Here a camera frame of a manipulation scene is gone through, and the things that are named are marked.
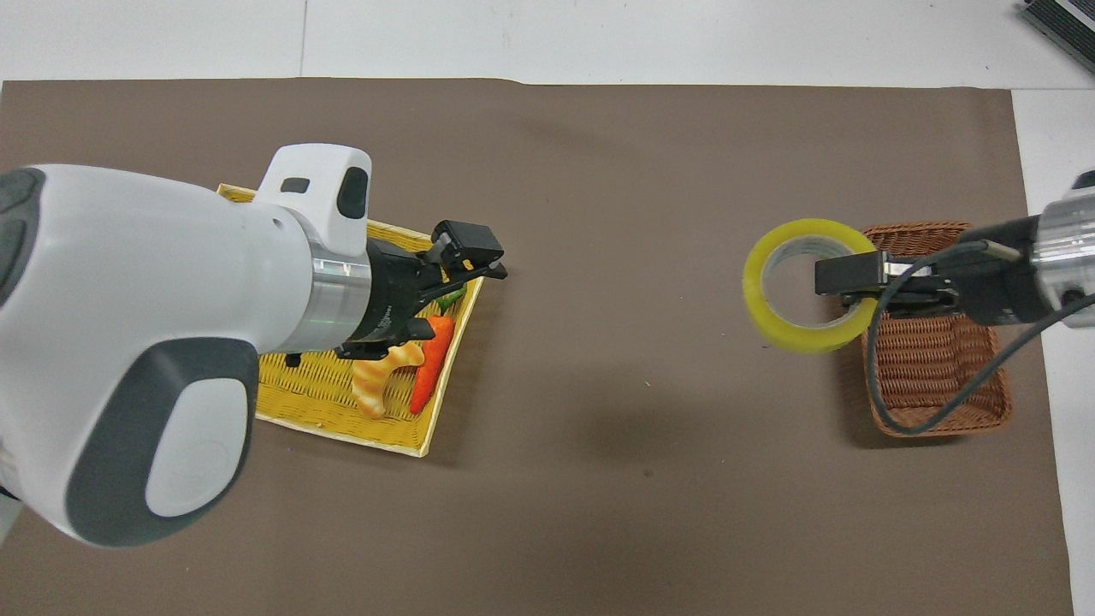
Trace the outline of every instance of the black cable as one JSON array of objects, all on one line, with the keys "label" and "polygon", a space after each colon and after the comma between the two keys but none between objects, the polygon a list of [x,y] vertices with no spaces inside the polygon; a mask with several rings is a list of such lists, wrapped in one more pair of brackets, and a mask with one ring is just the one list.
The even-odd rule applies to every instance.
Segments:
[{"label": "black cable", "polygon": [[984,365],[973,379],[969,381],[958,394],[950,399],[942,409],[940,409],[931,419],[915,426],[913,428],[907,428],[898,423],[890,415],[889,409],[886,408],[886,403],[883,402],[881,392],[878,388],[878,368],[875,361],[878,351],[878,330],[881,325],[883,315],[886,313],[886,305],[889,304],[894,295],[901,289],[901,284],[909,280],[913,274],[938,263],[943,258],[954,256],[956,254],[964,254],[967,252],[984,252],[989,244],[984,241],[975,242],[963,242],[945,247],[936,253],[929,254],[922,258],[917,259],[908,269],[901,272],[886,290],[883,291],[881,295],[878,298],[878,305],[875,306],[875,315],[871,321],[871,327],[867,328],[867,390],[871,392],[871,399],[875,404],[875,410],[878,412],[878,417],[881,418],[883,422],[888,426],[892,431],[898,434],[904,434],[908,437],[914,437],[917,434],[923,434],[929,430],[938,426],[943,420],[947,419],[967,398],[973,395],[975,392],[989,380],[994,372],[996,372],[1004,362],[1006,362],[1016,351],[1023,348],[1027,342],[1034,340],[1039,334],[1049,329],[1060,322],[1063,322],[1069,316],[1083,311],[1084,307],[1095,304],[1095,293],[1085,294],[1075,301],[1070,301],[1068,304],[1062,305],[1059,311],[1056,311],[1041,319],[1035,322],[1033,326],[1027,328],[1023,334],[1018,336],[1014,341],[1012,341],[1007,347],[1005,347],[1000,353],[998,353],[988,364]]}]

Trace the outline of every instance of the yellow basket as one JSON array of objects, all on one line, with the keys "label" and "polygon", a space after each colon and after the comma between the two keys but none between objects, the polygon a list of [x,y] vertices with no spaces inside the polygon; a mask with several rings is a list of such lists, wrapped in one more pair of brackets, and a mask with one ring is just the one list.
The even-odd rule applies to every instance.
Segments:
[{"label": "yellow basket", "polygon": [[[255,191],[221,184],[217,194],[234,202],[246,202],[254,197]],[[369,220],[368,233],[370,237],[390,241],[411,252],[426,249],[431,245],[427,234],[373,220]],[[414,388],[413,369],[400,369],[392,373],[384,387],[384,408],[388,414],[381,419],[368,419],[350,394],[351,362],[338,360],[331,351],[304,353],[300,368],[297,369],[287,369],[285,356],[281,355],[260,358],[258,406],[255,416],[261,420],[327,439],[418,458],[425,456],[429,452],[437,416],[441,411],[457,349],[471,319],[472,307],[482,284],[482,278],[469,281],[463,297],[449,307],[449,314],[456,322],[452,345],[441,367],[434,396],[417,416],[411,415],[408,410]],[[418,316],[427,317],[439,313],[437,302],[430,302]]]}]

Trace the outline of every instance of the silver metal cylinder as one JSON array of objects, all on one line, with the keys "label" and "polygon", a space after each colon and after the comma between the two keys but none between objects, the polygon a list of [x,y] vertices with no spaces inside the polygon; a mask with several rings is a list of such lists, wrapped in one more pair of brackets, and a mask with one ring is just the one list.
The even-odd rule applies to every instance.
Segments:
[{"label": "silver metal cylinder", "polygon": [[[1067,293],[1095,292],[1095,190],[1075,190],[1046,207],[1038,219],[1030,260],[1054,311],[1060,310]],[[1064,319],[1064,325],[1095,326],[1095,306]]]},{"label": "silver metal cylinder", "polygon": [[346,256],[326,249],[311,223],[300,213],[288,211],[308,236],[312,252],[312,291],[297,329],[276,352],[327,351],[354,334],[369,305],[372,288],[369,255]]}]

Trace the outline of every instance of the croissant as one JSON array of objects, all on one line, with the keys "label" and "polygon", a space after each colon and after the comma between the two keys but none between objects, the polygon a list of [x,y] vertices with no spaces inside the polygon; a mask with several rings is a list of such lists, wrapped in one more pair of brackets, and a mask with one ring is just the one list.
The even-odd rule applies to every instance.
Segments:
[{"label": "croissant", "polygon": [[418,346],[404,345],[389,349],[388,357],[383,360],[354,362],[350,388],[354,392],[357,406],[370,419],[384,417],[384,414],[388,412],[384,409],[384,385],[388,383],[388,377],[396,369],[420,367],[425,361],[426,358]]}]

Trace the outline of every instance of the tape roll core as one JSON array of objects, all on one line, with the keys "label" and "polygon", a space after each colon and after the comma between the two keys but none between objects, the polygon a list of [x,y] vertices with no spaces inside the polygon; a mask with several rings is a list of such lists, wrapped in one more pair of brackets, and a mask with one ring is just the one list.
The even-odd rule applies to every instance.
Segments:
[{"label": "tape roll core", "polygon": [[863,299],[832,322],[799,324],[775,310],[768,299],[765,281],[776,265],[792,256],[832,258],[873,249],[866,235],[834,220],[803,218],[772,229],[749,252],[741,276],[753,326],[772,345],[796,353],[829,353],[855,340],[871,325],[876,300]]}]

